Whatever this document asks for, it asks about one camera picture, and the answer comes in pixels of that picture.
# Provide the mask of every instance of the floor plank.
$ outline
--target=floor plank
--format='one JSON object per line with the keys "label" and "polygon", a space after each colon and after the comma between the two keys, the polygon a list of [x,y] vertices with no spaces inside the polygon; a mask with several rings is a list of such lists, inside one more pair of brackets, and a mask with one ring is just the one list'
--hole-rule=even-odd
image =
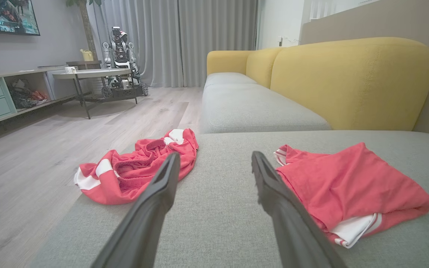
{"label": "floor plank", "polygon": [[72,182],[78,164],[172,128],[197,133],[202,94],[202,88],[156,88],[138,105],[104,103],[90,120],[71,101],[0,124],[0,267],[30,263],[80,195]]}

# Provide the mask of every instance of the television screen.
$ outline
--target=television screen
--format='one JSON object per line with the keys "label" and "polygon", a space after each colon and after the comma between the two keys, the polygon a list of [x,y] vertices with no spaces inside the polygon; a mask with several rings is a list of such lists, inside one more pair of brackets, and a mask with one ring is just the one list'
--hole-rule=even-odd
{"label": "television screen", "polygon": [[0,0],[0,32],[39,35],[31,0]]}

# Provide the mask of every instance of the crumpled red clothing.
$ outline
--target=crumpled red clothing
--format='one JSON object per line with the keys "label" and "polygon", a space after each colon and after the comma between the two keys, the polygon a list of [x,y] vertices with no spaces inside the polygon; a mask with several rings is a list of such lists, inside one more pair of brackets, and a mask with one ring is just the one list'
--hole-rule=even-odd
{"label": "crumpled red clothing", "polygon": [[181,180],[192,169],[198,143],[191,129],[174,129],[160,139],[142,139],[135,151],[118,154],[109,151],[99,163],[83,163],[74,176],[74,183],[91,200],[106,205],[135,201],[167,156],[180,154]]}
{"label": "crumpled red clothing", "polygon": [[354,217],[374,215],[362,236],[376,234],[429,212],[427,192],[390,166],[365,143],[336,154],[313,154],[281,146],[277,172],[329,240],[345,246],[332,229]]}

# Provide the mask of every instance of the curtain fold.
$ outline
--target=curtain fold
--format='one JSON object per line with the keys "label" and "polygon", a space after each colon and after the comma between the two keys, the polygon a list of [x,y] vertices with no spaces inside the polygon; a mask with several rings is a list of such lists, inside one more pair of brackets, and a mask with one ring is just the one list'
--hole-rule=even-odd
{"label": "curtain fold", "polygon": [[257,0],[110,0],[95,13],[100,41],[120,26],[153,87],[202,86],[210,51],[255,48]]}

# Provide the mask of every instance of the white mug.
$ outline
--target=white mug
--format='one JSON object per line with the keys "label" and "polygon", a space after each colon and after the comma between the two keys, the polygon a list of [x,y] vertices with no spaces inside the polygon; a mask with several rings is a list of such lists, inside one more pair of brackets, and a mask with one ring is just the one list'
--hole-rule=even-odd
{"label": "white mug", "polygon": [[76,73],[75,67],[65,67],[66,74]]}

